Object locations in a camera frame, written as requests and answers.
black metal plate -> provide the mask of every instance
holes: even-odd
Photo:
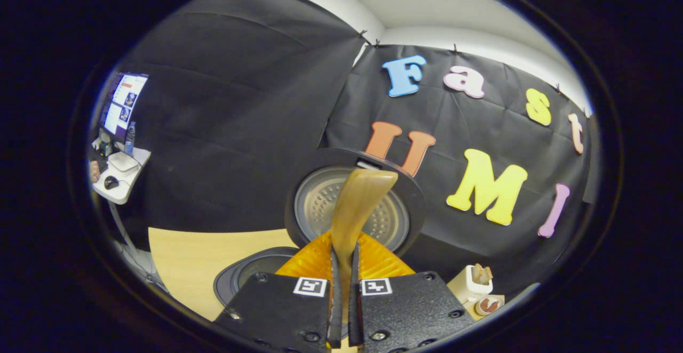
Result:
[[[416,348],[474,323],[434,272],[362,280],[360,287],[365,353]]]
[[[359,256],[360,246],[356,242],[351,265],[351,289],[348,296],[348,345],[358,346],[363,343],[363,328],[361,326],[361,295],[359,286]]]
[[[342,346],[342,283],[339,278],[339,261],[334,247],[330,253],[332,262],[332,307],[330,309],[330,322],[327,328],[327,344],[330,348],[341,348]]]
[[[330,283],[303,285],[307,278],[255,273],[228,303],[216,323],[263,346],[279,351],[327,350]]]

water bottle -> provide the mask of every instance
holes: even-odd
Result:
[[[135,143],[135,122],[130,122],[129,130],[126,133],[126,154],[132,156],[132,146]]]

white container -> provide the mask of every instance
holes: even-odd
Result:
[[[448,289],[463,305],[468,302],[477,302],[493,291],[493,278],[488,281],[487,285],[478,284],[472,278],[473,270],[474,265],[465,266],[463,271],[448,283]]]

sticker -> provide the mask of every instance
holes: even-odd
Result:
[[[295,287],[295,294],[312,295],[313,297],[325,297],[327,280],[319,278],[300,277]]]
[[[388,278],[361,280],[361,292],[363,295],[391,294],[391,284],[388,282]]]
[[[569,187],[559,183],[558,185],[555,185],[555,192],[557,192],[557,194],[553,203],[553,209],[551,209],[546,222],[538,229],[538,235],[541,237],[550,238],[553,236],[554,226],[557,224],[559,215],[562,213],[567,197],[569,197]]]
[[[578,122],[576,113],[571,113],[567,118],[571,122],[571,140],[574,142],[574,149],[576,149],[576,153],[583,154],[583,144],[581,143],[583,127],[581,127],[581,124]]]

foam letter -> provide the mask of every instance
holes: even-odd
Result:
[[[386,152],[388,152],[391,146],[391,142],[401,134],[402,130],[397,125],[381,121],[375,122],[372,125],[372,130],[372,137],[370,137],[366,147],[366,153],[384,159]],[[410,144],[410,149],[408,149],[408,155],[403,162],[402,168],[406,173],[415,176],[420,169],[420,165],[422,165],[425,154],[427,154],[427,148],[433,146],[436,143],[436,139],[431,134],[415,130],[408,133],[408,139],[412,141],[412,144]]]
[[[529,176],[521,166],[510,165],[498,177],[493,179],[491,158],[483,151],[468,149],[465,151],[467,169],[458,190],[446,198],[446,203],[459,210],[469,210],[472,206],[470,197],[474,191],[474,212],[481,214],[496,200],[496,204],[486,212],[486,219],[501,225],[512,222],[512,209],[517,202],[517,195],[522,183]]]
[[[372,125],[372,130],[372,137],[370,137],[370,142],[366,147],[366,153],[384,159],[391,146],[391,141],[400,135],[402,130],[397,125],[381,121],[375,122]]]
[[[548,97],[536,89],[527,89],[527,114],[529,118],[541,125],[549,125],[553,117],[548,108],[551,102]]]
[[[464,91],[472,98],[483,97],[483,76],[480,72],[464,66],[453,66],[451,72],[443,77],[449,88]]]
[[[431,134],[417,131],[408,133],[408,139],[412,140],[412,144],[402,168],[414,177],[427,154],[427,148],[436,144],[436,139]]]
[[[576,149],[576,153],[583,154],[583,144],[581,143],[581,133],[583,132],[583,128],[578,122],[576,113],[571,113],[567,117],[571,122],[571,140],[574,142],[574,149]]]
[[[554,226],[557,224],[559,215],[562,213],[564,208],[564,203],[569,197],[569,188],[566,185],[559,183],[555,185],[555,201],[553,203],[553,209],[551,209],[550,214],[548,214],[548,219],[546,222],[538,229],[538,235],[541,237],[549,238],[553,236]]]
[[[391,97],[417,92],[418,86],[411,83],[410,78],[415,81],[422,80],[422,71],[415,64],[424,65],[427,64],[427,60],[422,56],[411,56],[382,64],[382,67],[388,71],[391,80],[391,89],[388,91]]]

